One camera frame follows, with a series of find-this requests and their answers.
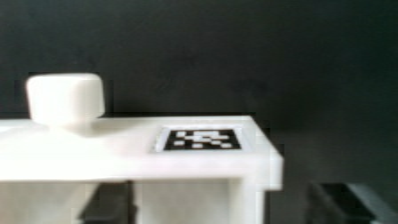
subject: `white plastic structure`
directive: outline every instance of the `white plastic structure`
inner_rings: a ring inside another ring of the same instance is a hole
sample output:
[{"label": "white plastic structure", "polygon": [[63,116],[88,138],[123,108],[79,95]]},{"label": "white plastic structure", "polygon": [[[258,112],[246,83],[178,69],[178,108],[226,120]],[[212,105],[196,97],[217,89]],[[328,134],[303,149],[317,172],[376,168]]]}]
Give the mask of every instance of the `white plastic structure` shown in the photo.
[{"label": "white plastic structure", "polygon": [[54,131],[90,134],[104,115],[104,84],[91,73],[47,74],[27,81],[31,118]]},{"label": "white plastic structure", "polygon": [[[56,86],[56,80],[70,84],[40,91],[40,85],[50,88],[47,78]],[[251,116],[93,120],[104,108],[97,78],[90,74],[31,78],[31,113],[40,124],[24,119],[0,121],[0,180],[134,180],[139,224],[262,224],[265,191],[283,186],[283,157]],[[59,89],[75,91],[61,94]],[[74,109],[45,110],[45,92],[58,96],[54,103],[63,99],[59,107]],[[70,128],[82,123],[91,123],[91,135]],[[54,135],[43,124],[68,131]]]}]

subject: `white plastic block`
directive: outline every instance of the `white plastic block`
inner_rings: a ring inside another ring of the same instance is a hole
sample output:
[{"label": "white plastic block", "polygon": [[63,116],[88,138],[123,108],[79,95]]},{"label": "white plastic block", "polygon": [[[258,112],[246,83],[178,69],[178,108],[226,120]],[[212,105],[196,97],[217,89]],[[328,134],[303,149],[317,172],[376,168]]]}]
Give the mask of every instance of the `white plastic block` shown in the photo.
[{"label": "white plastic block", "polygon": [[52,129],[88,131],[104,115],[102,79],[91,73],[47,74],[27,81],[31,118]]}]

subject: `white platform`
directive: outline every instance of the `white platform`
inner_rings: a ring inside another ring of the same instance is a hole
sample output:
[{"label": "white platform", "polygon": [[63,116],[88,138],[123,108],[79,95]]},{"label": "white platform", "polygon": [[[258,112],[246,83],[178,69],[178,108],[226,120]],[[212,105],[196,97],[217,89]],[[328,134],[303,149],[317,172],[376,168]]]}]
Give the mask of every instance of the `white platform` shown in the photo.
[{"label": "white platform", "polygon": [[[157,152],[166,128],[225,126],[242,128],[246,150]],[[141,224],[260,224],[264,193],[281,189],[283,158],[253,118],[113,118],[93,127],[93,135],[79,137],[50,133],[31,120],[0,121],[0,180],[136,180]],[[175,199],[184,213],[168,208]]]}]

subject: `white base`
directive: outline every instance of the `white base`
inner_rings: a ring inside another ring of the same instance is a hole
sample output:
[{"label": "white base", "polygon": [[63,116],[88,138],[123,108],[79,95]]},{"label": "white base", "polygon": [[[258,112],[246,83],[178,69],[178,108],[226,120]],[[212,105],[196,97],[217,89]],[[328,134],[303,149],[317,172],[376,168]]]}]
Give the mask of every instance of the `white base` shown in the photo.
[{"label": "white base", "polygon": [[[241,127],[244,150],[157,151],[162,130],[187,126]],[[134,180],[139,224],[262,224],[264,192],[281,189],[281,176],[283,158],[249,116],[100,119],[90,137],[0,121],[0,180]]]}]

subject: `dark wall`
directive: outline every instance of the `dark wall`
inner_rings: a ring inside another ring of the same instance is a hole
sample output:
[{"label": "dark wall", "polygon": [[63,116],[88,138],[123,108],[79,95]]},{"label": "dark wall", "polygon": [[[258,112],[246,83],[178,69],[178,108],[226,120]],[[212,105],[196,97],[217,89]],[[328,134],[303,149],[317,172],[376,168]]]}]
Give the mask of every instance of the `dark wall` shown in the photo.
[{"label": "dark wall", "polygon": [[111,115],[257,113],[287,156],[271,223],[303,223],[308,181],[393,192],[397,60],[393,0],[0,1],[0,117],[29,116],[33,72],[98,72]]}]

